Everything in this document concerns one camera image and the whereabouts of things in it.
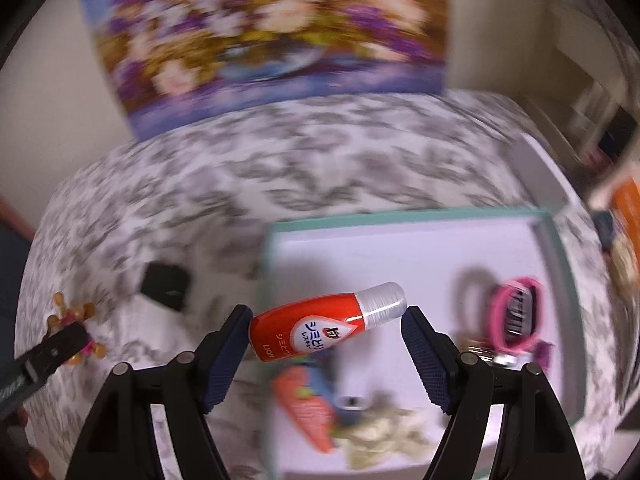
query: silver bottle cap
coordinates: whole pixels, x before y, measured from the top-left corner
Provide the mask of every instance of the silver bottle cap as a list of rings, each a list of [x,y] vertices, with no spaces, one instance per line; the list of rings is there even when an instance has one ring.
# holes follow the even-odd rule
[[[394,282],[372,286],[355,293],[365,330],[402,316],[406,310],[406,298],[402,287]]]

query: patterned bedspread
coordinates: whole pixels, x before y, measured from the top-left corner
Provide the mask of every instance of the patterned bedspread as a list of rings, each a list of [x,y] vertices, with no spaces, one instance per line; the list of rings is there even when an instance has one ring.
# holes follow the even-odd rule
[[[236,303],[255,304],[269,222],[529,203],[504,154],[534,129],[495,94],[361,94],[249,108],[114,150],[59,186],[28,259],[16,353],[39,342],[57,290],[71,303],[96,303],[88,327],[109,348],[102,361],[63,367],[30,399],[34,424],[68,461],[114,364],[164,364],[217,329]],[[588,394],[574,432],[590,476],[619,419],[607,274],[587,213],[577,208],[556,221],[582,307]],[[193,274],[188,313],[161,349],[145,342],[144,320],[130,308],[153,259]],[[227,400],[208,417],[233,479],[263,474],[258,368],[243,362]],[[180,478],[162,410],[154,423],[167,478]]]

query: floral painting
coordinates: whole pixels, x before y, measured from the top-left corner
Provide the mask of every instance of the floral painting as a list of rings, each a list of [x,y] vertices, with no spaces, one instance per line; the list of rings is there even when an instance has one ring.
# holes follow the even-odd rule
[[[139,140],[250,106],[440,92],[448,0],[81,0]]]

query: blue textured gripper pad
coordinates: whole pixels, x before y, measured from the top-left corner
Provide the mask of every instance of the blue textured gripper pad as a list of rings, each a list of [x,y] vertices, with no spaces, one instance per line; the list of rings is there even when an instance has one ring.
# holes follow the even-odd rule
[[[412,307],[402,315],[400,329],[429,400],[447,413],[453,400],[449,395],[448,374],[415,318]]]
[[[254,314],[248,307],[244,305],[243,307],[244,310],[239,312],[235,321],[231,319],[236,314],[236,311],[233,311],[225,325],[220,329],[220,337],[226,339],[209,367],[207,387],[200,399],[204,413],[209,413],[216,404],[225,400],[231,381],[249,345],[249,323]]]

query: white wall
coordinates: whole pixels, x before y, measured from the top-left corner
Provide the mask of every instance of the white wall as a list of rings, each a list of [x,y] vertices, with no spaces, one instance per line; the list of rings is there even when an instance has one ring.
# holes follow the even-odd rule
[[[60,181],[131,138],[78,0],[47,0],[0,72],[0,195],[36,226]]]
[[[549,9],[557,20],[556,48],[625,103],[624,76],[610,39],[604,29],[579,10],[549,0]]]
[[[516,96],[544,0],[451,0],[448,83]],[[131,140],[78,0],[47,0],[0,72],[0,195],[37,225],[66,176]]]

